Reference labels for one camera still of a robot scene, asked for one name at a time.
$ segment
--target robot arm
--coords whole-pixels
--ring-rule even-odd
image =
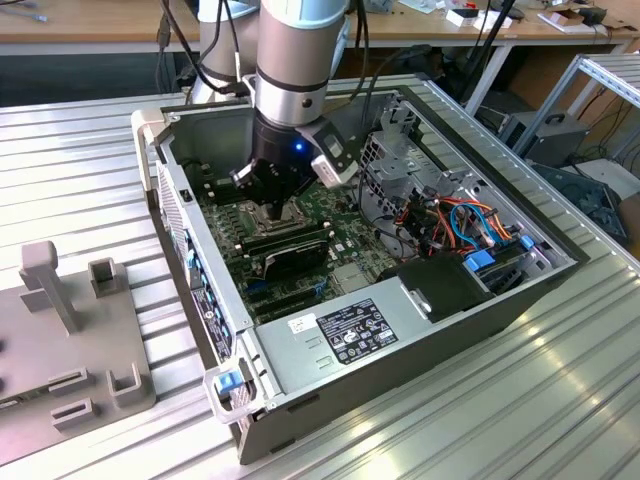
[[[356,172],[357,147],[322,116],[346,7],[347,0],[261,2],[252,154],[232,178],[272,218],[317,177],[333,187]]]

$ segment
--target cable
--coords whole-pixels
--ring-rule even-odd
[[[173,64],[173,72],[175,74],[175,62],[173,61],[173,58],[170,58],[170,61]],[[167,62],[165,60],[164,53],[162,54],[162,66],[164,68],[162,69],[162,72],[160,72],[160,73],[164,73],[166,75],[167,85],[168,85],[167,86],[167,92],[168,93],[173,93],[173,81],[171,80],[171,72],[169,71],[169,62]]]
[[[178,40],[180,41],[180,45],[182,46],[182,49],[187,54],[187,60],[189,61],[189,63],[193,67],[193,69],[195,70],[196,74],[198,75],[198,78],[200,80],[202,80],[202,82],[207,87],[209,87],[211,90],[213,90],[214,92],[217,92],[217,93],[220,93],[220,94],[223,94],[223,95],[225,95],[227,93],[230,93],[230,91],[228,91],[228,90],[220,89],[220,88],[216,87],[213,83],[211,83],[209,81],[209,79],[205,76],[205,74],[202,73],[202,69],[200,68],[200,65],[198,65],[195,62],[195,60],[193,59],[193,51],[191,50],[191,47],[189,46],[189,43],[187,42],[187,39],[185,38],[184,34],[182,33],[182,30],[180,29],[180,26],[178,25],[178,22],[176,21],[175,17],[173,16],[173,13],[171,13],[171,8],[169,7],[169,0],[160,0],[160,6],[162,8],[163,13],[167,16],[167,20],[169,21],[169,25],[171,25],[171,28],[176,33],[176,36],[178,37]]]
[[[478,207],[476,207],[475,205],[469,204],[469,203],[460,203],[458,205],[455,205],[452,209],[451,209],[451,213],[450,213],[450,218],[451,218],[451,226],[453,227],[453,231],[456,233],[456,235],[458,235],[458,237],[462,238],[463,240],[466,240],[467,242],[473,244],[476,247],[476,250],[478,249],[478,245],[477,243],[475,243],[475,241],[473,239],[471,239],[470,237],[466,237],[465,235],[463,235],[459,230],[458,230],[458,226],[457,226],[457,222],[456,222],[456,218],[455,218],[455,212],[458,208],[461,207],[465,207],[470,209],[473,213],[476,214],[476,216],[480,219],[480,221],[482,222],[482,225],[484,226],[485,230],[487,231],[487,234],[491,237],[491,239],[495,242],[495,243],[502,243],[502,239],[500,238],[500,235],[498,234],[498,232],[494,231],[494,229],[489,225],[489,222],[487,221],[487,219],[484,216],[484,213],[482,213],[480,211],[480,209]]]
[[[639,156],[640,156],[640,150],[638,150],[636,154],[633,156],[633,160],[631,160],[631,164],[629,165],[629,172],[631,172],[631,174],[634,174],[633,167],[636,164],[636,160],[638,159]]]
[[[162,85],[160,81],[160,64],[162,62],[162,53],[158,52],[158,58],[156,60],[156,73],[155,73],[155,79],[156,79],[156,90],[158,91],[158,93],[162,94],[164,93],[164,85]]]
[[[624,106],[624,104],[625,104],[624,99],[620,98],[620,107],[618,107],[618,113],[616,114],[616,119],[613,121],[613,125],[611,125],[611,128],[609,128],[609,131],[607,132],[607,134],[600,139],[598,146],[604,147],[604,145],[608,143],[609,140],[611,140],[615,132],[626,120],[627,116],[629,115],[629,112],[631,111],[631,105],[629,105],[629,108],[627,109],[626,113],[622,117],[622,120],[620,120],[620,124],[618,124],[618,118],[620,117],[620,113],[622,113],[622,107]]]
[[[501,112],[500,110],[496,110],[495,108],[487,107],[486,105],[479,105],[478,108],[482,108],[484,110],[489,110],[497,115],[500,115],[502,118],[508,117],[509,115],[505,112]]]
[[[352,102],[360,92],[364,85],[365,78],[367,76],[367,69],[369,67],[369,21],[367,19],[367,11],[364,5],[364,0],[357,0],[358,2],[358,33],[356,38],[356,48],[360,42],[360,29],[364,30],[364,59],[362,60],[362,72],[360,73],[360,80],[355,90],[349,96],[349,102]]]
[[[589,103],[587,103],[587,105],[582,109],[582,112],[580,112],[580,115],[578,115],[577,120],[580,120],[584,116],[586,111],[589,110],[589,107],[591,107],[591,105],[593,105],[593,102],[595,102],[598,98],[600,98],[602,95],[604,95],[605,91],[606,91],[606,88],[604,88],[604,87],[602,87],[600,90],[598,90],[598,93],[596,94],[596,96],[593,97],[591,100],[589,100]]]
[[[365,213],[364,213],[364,210],[362,209],[362,190],[363,190],[362,186],[363,186],[363,184],[364,184],[364,177],[365,177],[365,175],[366,175],[366,165],[365,165],[365,166],[363,166],[363,168],[362,168],[362,172],[360,172],[360,180],[359,180],[359,182],[358,182],[358,210],[360,211],[360,215],[362,216],[362,218],[364,219],[364,221],[365,221],[365,222],[367,222],[371,227],[375,228],[375,229],[376,229],[378,232],[380,232],[382,235],[385,235],[385,236],[387,236],[387,237],[393,238],[393,239],[397,240],[398,242],[400,242],[400,243],[404,243],[405,245],[408,245],[408,246],[410,246],[413,250],[415,250],[415,248],[416,248],[416,247],[415,247],[415,245],[414,245],[414,244],[412,244],[411,242],[409,242],[409,241],[405,240],[405,239],[404,239],[404,238],[402,238],[402,237],[398,237],[397,235],[394,235],[394,234],[389,233],[389,232],[387,232],[387,231],[385,231],[385,230],[381,230],[381,229],[379,229],[378,227],[376,227],[376,226],[374,225],[374,223],[373,223],[371,220],[369,220],[369,219],[367,218],[367,216],[366,216],[366,215],[365,215]]]
[[[220,39],[220,22],[222,21],[222,1],[218,1],[218,11],[216,12],[216,33],[213,34],[213,40],[207,48],[204,49],[203,52],[200,53],[200,58],[198,59],[198,65],[202,63],[207,55],[211,53],[211,51],[216,48],[218,44],[218,40]]]
[[[480,27],[480,32],[478,33],[478,37],[476,38],[476,43],[473,45],[473,48],[469,52],[469,58],[467,58],[467,61],[464,64],[464,70],[467,70],[469,68],[469,63],[471,62],[471,59],[476,53],[478,45],[480,44],[480,39],[482,38],[482,33],[484,32],[484,27],[487,24],[488,16],[489,16],[489,4],[487,4],[487,9],[484,12],[484,19],[482,19],[482,26]]]
[[[491,45],[493,44],[493,41],[496,39],[496,36],[498,35],[500,28],[502,28],[502,24],[504,23],[505,18],[507,18],[507,14],[511,10],[511,7],[513,7],[514,3],[515,3],[515,0],[504,0],[502,2],[502,9],[500,10],[500,13],[498,14],[498,18],[496,18],[496,21],[493,24],[493,27],[491,28],[489,35],[487,35],[487,38],[485,39],[484,44],[480,49],[480,54],[479,55],[472,54],[472,56],[469,58],[469,62],[471,64],[471,67],[469,69],[470,71],[466,72],[467,78],[465,79],[463,84],[460,86],[460,88],[456,91],[454,100],[458,102],[462,100],[463,95],[465,94],[465,92],[467,91],[471,83],[475,80],[478,67],[481,65],[482,60],[484,59],[484,56],[487,54],[487,52],[491,50]]]
[[[367,87],[367,93],[364,98],[364,105],[362,106],[362,116],[360,118],[360,127],[362,129],[361,135],[366,135],[367,133],[367,117],[369,116],[369,107],[371,105],[371,97],[373,95],[373,90],[375,89],[376,82],[378,78],[382,74],[382,70],[391,62],[397,60],[401,55],[404,55],[407,52],[413,51],[415,55],[422,55],[426,50],[430,49],[428,45],[413,45],[411,47],[401,48],[400,50],[396,50],[394,53],[389,55],[384,62],[380,64],[378,69],[373,74],[371,81],[369,82],[369,86]]]
[[[624,154],[624,158],[621,160],[620,165],[624,166],[624,164],[627,163],[627,160],[631,157],[631,152],[633,152],[638,147],[640,147],[640,143],[628,149],[627,152]]]
[[[453,230],[451,230],[451,226],[447,223],[447,219],[444,214],[438,208],[438,217],[440,217],[440,223],[444,227],[446,234],[449,236],[449,242],[451,242],[451,248],[455,248],[456,246],[456,237],[453,235]]]
[[[604,122],[605,120],[607,120],[608,118],[611,118],[613,116],[617,115],[617,112],[614,113],[609,113],[608,115],[605,115],[604,117],[602,115],[604,115],[604,112],[606,110],[608,110],[608,108],[613,104],[613,102],[615,102],[616,98],[619,97],[614,97],[613,100],[611,100],[607,106],[604,108],[604,110],[602,111],[602,113],[596,118],[596,120],[589,125],[589,130],[593,131],[593,128],[596,125],[599,125],[600,123]],[[587,138],[587,136],[585,135],[584,137],[582,137],[582,139],[580,139],[580,142],[578,143],[578,145],[576,146],[576,149],[570,153],[569,155],[567,155],[567,159],[565,160],[566,162],[570,163],[571,159],[578,159],[578,160],[593,160],[592,158],[587,158],[585,155],[587,154],[588,151],[592,150],[592,149],[596,149],[596,151],[598,152],[598,156],[599,158],[606,158],[608,157],[608,153],[607,153],[607,149],[603,148],[602,145],[592,145],[591,147],[588,147],[587,150],[585,150],[584,154],[580,155],[578,154],[578,149],[580,148],[580,146],[582,145],[582,143],[584,142],[584,140]]]
[[[476,207],[484,208],[485,210],[487,210],[487,211],[489,211],[489,212],[491,212],[491,211],[493,211],[493,210],[494,210],[492,207],[490,207],[490,206],[488,206],[488,205],[485,205],[485,204],[483,204],[483,203],[480,203],[480,202],[478,202],[478,201],[476,201],[476,200],[467,200],[467,199],[464,199],[464,200],[463,200],[463,199],[461,199],[461,198],[445,197],[445,198],[441,198],[441,199],[440,199],[440,201],[441,201],[441,202],[444,202],[444,203],[449,203],[449,204],[451,204],[451,205],[460,205],[460,204],[463,204],[463,203],[468,203],[468,204],[474,205],[474,206],[476,206]],[[502,240],[511,240],[511,238],[512,238],[512,237],[511,237],[511,235],[509,234],[509,232],[507,232],[507,231],[504,229],[504,227],[502,226],[502,222],[500,221],[500,218],[498,217],[498,214],[497,214],[497,213],[494,213],[494,214],[492,215],[492,217],[494,217],[494,218],[495,218],[496,225],[494,225],[494,224],[492,223],[491,219],[489,219],[489,223],[490,223],[490,224],[491,224],[491,226],[492,226],[492,227],[497,231],[498,235],[500,235],[500,237],[502,238]]]

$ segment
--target office desk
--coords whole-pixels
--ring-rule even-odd
[[[159,0],[39,0],[39,3],[39,13],[49,17],[49,22],[44,24],[0,14],[0,56],[157,51]],[[633,2],[600,0],[598,5],[610,8],[623,18],[626,10],[621,5],[625,3]],[[172,5],[187,40],[193,50],[198,51],[198,22],[182,0],[173,0]],[[595,33],[567,35],[537,18],[537,13],[527,11],[522,22],[512,24],[498,35],[497,49],[467,103],[466,109],[472,115],[515,46],[611,44],[613,52],[622,53],[639,36],[639,32],[631,31],[614,32],[611,37]],[[354,16],[351,45],[355,29]],[[427,43],[441,47],[472,46],[478,36],[478,30],[473,27],[458,28],[446,21],[442,11],[424,15],[400,4],[394,7],[392,15],[369,15],[369,32],[373,48]],[[168,51],[180,50],[174,38]]]

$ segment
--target power supply label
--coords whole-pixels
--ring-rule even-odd
[[[398,341],[373,300],[343,308],[317,319],[327,342],[343,365]]]

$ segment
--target gray equipment box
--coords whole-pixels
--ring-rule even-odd
[[[507,147],[513,148],[535,116],[535,111],[510,115],[500,131],[500,140]],[[588,125],[576,120],[566,111],[556,110],[547,116],[534,138],[525,147],[522,158],[549,167],[561,167],[588,133]]]
[[[362,102],[356,100],[329,115],[344,137],[357,133],[361,108]],[[160,117],[164,116],[166,128],[158,134],[156,146],[159,209],[153,208],[152,198],[152,215],[162,216],[166,232],[159,235],[170,267],[178,266],[172,274],[178,290],[186,291],[185,310],[199,317],[190,319],[194,335],[206,337],[198,344],[206,369],[205,390],[216,417],[230,425],[242,464],[290,445],[502,331],[587,259],[411,90],[399,86],[377,91],[371,112],[377,132],[369,137],[360,159],[361,175],[367,178],[362,197],[365,214],[371,219],[383,216],[382,212],[394,211],[398,196],[407,201],[429,192],[494,206],[505,225],[517,226],[518,238],[530,240],[518,267],[524,275],[498,293],[490,291],[474,271],[458,268],[460,263],[455,275],[446,278],[438,266],[432,265],[427,275],[422,271],[416,275],[401,263],[402,272],[397,274],[385,268],[380,275],[370,275],[375,261],[360,262],[366,260],[364,245],[380,247],[374,230],[346,238],[344,231],[353,232],[359,213],[352,205],[352,217],[340,214],[333,210],[334,199],[323,199],[320,206],[329,209],[331,217],[325,223],[335,228],[328,241],[332,258],[349,252],[345,249],[351,248],[350,243],[357,243],[359,252],[349,253],[349,263],[325,273],[326,280],[314,286],[311,305],[260,320],[250,313],[256,310],[246,300],[249,287],[234,281],[237,263],[229,260],[251,262],[252,253],[242,253],[244,247],[230,241],[243,227],[235,213],[231,218],[214,204],[224,195],[232,199],[225,204],[226,211],[242,207],[243,218],[255,216],[241,195],[236,200],[238,192],[226,188],[228,172],[241,168],[249,156],[253,110],[238,103],[163,109]],[[448,145],[446,151],[429,148],[435,139]],[[342,198],[350,195],[350,202],[357,201],[356,186],[343,189]],[[300,198],[296,205],[305,202]],[[296,208],[291,209],[292,217],[298,215]],[[394,228],[384,221],[379,225]],[[397,242],[381,240],[399,255]],[[324,298],[325,288],[340,293]],[[469,306],[472,291],[480,291],[482,300]],[[280,290],[278,298],[283,295],[288,293]],[[438,317],[432,307],[441,297],[447,297],[449,310]]]

